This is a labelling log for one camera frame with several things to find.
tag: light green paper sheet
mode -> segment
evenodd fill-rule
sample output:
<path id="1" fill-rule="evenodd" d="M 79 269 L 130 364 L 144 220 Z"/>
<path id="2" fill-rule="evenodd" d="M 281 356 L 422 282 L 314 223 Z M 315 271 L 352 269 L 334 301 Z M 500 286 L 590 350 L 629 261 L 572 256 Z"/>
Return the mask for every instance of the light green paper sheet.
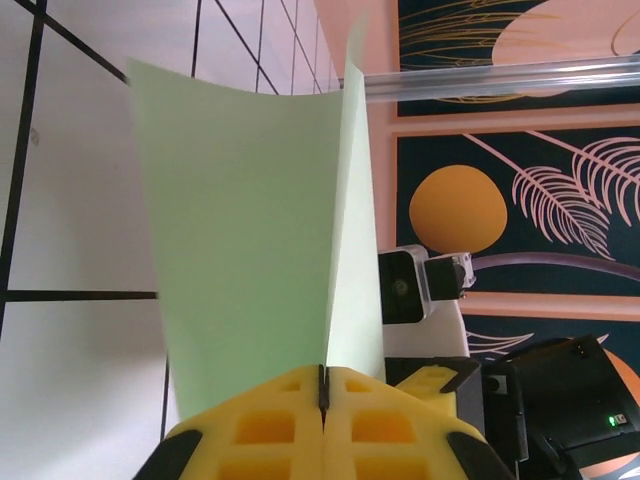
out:
<path id="1" fill-rule="evenodd" d="M 130 64 L 182 418 L 301 365 L 380 371 L 364 78 L 352 68 L 343 91 L 289 97 Z M 365 275 L 360 312 L 345 282 Z"/>

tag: white panel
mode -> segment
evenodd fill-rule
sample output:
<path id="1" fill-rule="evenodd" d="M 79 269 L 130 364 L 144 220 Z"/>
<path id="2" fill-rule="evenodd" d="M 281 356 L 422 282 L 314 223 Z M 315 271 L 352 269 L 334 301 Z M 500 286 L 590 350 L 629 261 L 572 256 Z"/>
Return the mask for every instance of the white panel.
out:
<path id="1" fill-rule="evenodd" d="M 17 3 L 0 3 L 0 232 L 9 198 L 32 19 Z"/>
<path id="2" fill-rule="evenodd" d="M 260 43 L 262 0 L 220 0 L 220 3 L 257 58 L 258 45 Z"/>
<path id="3" fill-rule="evenodd" d="M 194 0 L 49 0 L 47 13 L 121 70 L 135 57 L 191 72 Z"/>
<path id="4" fill-rule="evenodd" d="M 0 478 L 132 478 L 160 440 L 154 301 L 9 304 L 0 343 Z"/>
<path id="5" fill-rule="evenodd" d="M 196 78 L 253 92 L 257 71 L 258 65 L 220 7 L 214 0 L 202 0 Z"/>
<path id="6" fill-rule="evenodd" d="M 171 431 L 178 423 L 180 423 L 180 414 L 178 413 L 178 402 L 176 401 L 175 387 L 173 386 L 173 377 L 169 376 L 169 396 L 167 401 L 167 417 L 165 423 L 165 435 Z"/>
<path id="7" fill-rule="evenodd" d="M 265 0 L 260 65 L 281 95 L 291 93 L 293 28 L 281 0 Z"/>
<path id="8" fill-rule="evenodd" d="M 298 0 L 298 21 L 296 33 L 304 49 L 306 58 L 313 69 L 316 51 L 316 24 L 318 15 L 313 0 Z"/>
<path id="9" fill-rule="evenodd" d="M 11 288 L 155 290 L 128 92 L 45 29 Z"/>
<path id="10" fill-rule="evenodd" d="M 329 91 L 333 92 L 335 90 L 340 90 L 340 82 L 338 81 L 333 62 L 329 62 Z"/>
<path id="11" fill-rule="evenodd" d="M 293 94 L 310 95 L 313 93 L 313 73 L 305 62 L 300 50 L 300 44 L 296 42 L 296 62 L 293 69 Z"/>
<path id="12" fill-rule="evenodd" d="M 320 85 L 320 90 L 329 90 L 329 69 L 331 67 L 331 57 L 329 47 L 322 30 L 322 25 L 318 25 L 318 51 L 316 53 L 316 80 Z"/>
<path id="13" fill-rule="evenodd" d="M 262 72 L 260 72 L 260 76 L 258 77 L 258 93 L 266 93 L 269 95 L 275 95 L 276 93 Z"/>

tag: palm leaf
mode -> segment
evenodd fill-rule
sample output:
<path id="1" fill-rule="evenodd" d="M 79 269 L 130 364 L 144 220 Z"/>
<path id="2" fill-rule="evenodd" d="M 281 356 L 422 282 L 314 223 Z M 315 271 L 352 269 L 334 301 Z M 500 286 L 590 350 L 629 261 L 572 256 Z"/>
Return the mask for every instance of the palm leaf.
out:
<path id="1" fill-rule="evenodd" d="M 573 177 L 553 167 L 519 169 L 512 186 L 513 202 L 553 242 L 578 243 L 613 260 L 607 247 L 608 217 L 585 200 Z"/>
<path id="2" fill-rule="evenodd" d="M 640 221 L 640 139 L 614 137 L 599 140 L 574 152 L 576 185 L 612 212 L 611 200 L 628 226 L 631 218 L 625 199 L 631 197 Z"/>
<path id="3" fill-rule="evenodd" d="M 467 332 L 469 351 L 472 354 L 494 353 L 505 355 L 509 352 L 510 348 L 526 342 L 531 337 L 533 337 L 533 333 L 526 333 L 514 337 L 492 337 L 480 333 Z"/>

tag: dark teal background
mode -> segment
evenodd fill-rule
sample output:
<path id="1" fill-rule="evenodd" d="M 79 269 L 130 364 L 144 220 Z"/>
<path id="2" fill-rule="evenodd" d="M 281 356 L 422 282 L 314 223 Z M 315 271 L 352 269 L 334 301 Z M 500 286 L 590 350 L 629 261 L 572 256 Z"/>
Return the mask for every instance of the dark teal background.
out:
<path id="1" fill-rule="evenodd" d="M 470 10 L 471 2 L 461 2 L 460 0 L 399 0 L 398 26 L 402 34 L 403 30 L 412 28 L 416 25 L 428 22 L 434 32 L 446 31 L 446 22 L 452 17 L 460 17 L 470 13 L 483 15 L 488 13 L 515 13 L 521 14 L 527 10 L 544 3 L 543 0 L 513 0 L 505 5 L 496 4 L 492 1 L 476 1 L 475 5 L 482 6 L 473 11 Z M 420 13 L 425 9 L 430 12 Z M 483 29 L 497 29 L 498 32 L 507 27 L 511 20 L 499 20 L 483 22 L 478 25 Z M 495 41 L 499 33 L 483 32 L 482 38 L 492 37 Z M 491 65 L 491 52 L 493 41 L 476 45 L 469 48 L 469 43 L 473 40 L 439 40 L 429 41 L 428 43 L 413 43 L 400 39 L 400 62 L 403 70 L 428 70 L 436 68 L 452 68 L 459 66 L 471 65 Z M 418 54 L 425 48 L 437 49 L 435 55 L 447 57 L 463 57 L 471 59 L 471 62 L 459 62 L 444 58 L 434 58 L 434 56 L 424 56 Z M 433 115 L 433 114 L 450 114 L 450 113 L 470 113 L 470 112 L 494 112 L 504 110 L 522 110 L 522 109 L 538 109 L 538 108 L 559 108 L 559 107 L 575 107 L 589 105 L 615 105 L 625 103 L 639 103 L 640 88 L 627 87 L 615 89 L 594 89 L 587 91 L 573 91 L 563 93 L 548 98 L 531 98 L 524 97 L 509 100 L 500 103 L 491 104 L 457 104 L 443 102 L 438 100 L 402 102 L 398 104 L 398 115 L 417 116 L 417 115 Z"/>
<path id="2" fill-rule="evenodd" d="M 640 127 L 563 130 L 547 135 L 576 147 L 613 137 L 640 137 Z M 556 167 L 571 173 L 571 153 L 526 133 L 476 135 L 522 168 L 537 165 Z M 508 210 L 508 223 L 502 237 L 475 256 L 512 252 L 553 252 L 601 258 L 577 243 L 564 245 L 549 242 L 533 222 L 525 218 L 520 206 L 514 205 L 511 185 L 515 171 L 504 162 L 462 135 L 436 137 L 400 137 L 398 151 L 398 189 L 396 238 L 398 245 L 420 243 L 409 219 L 409 203 L 420 183 L 432 172 L 448 165 L 469 165 L 486 173 L 498 186 Z M 456 185 L 451 185 L 452 195 Z M 631 217 L 629 227 L 613 206 L 610 215 L 609 251 L 618 262 L 640 267 L 640 221 L 635 217 L 633 192 L 627 192 L 625 205 Z M 584 295 L 640 295 L 640 283 L 621 277 L 573 267 L 553 265 L 515 265 L 478 272 L 473 287 L 480 291 L 558 293 Z"/>

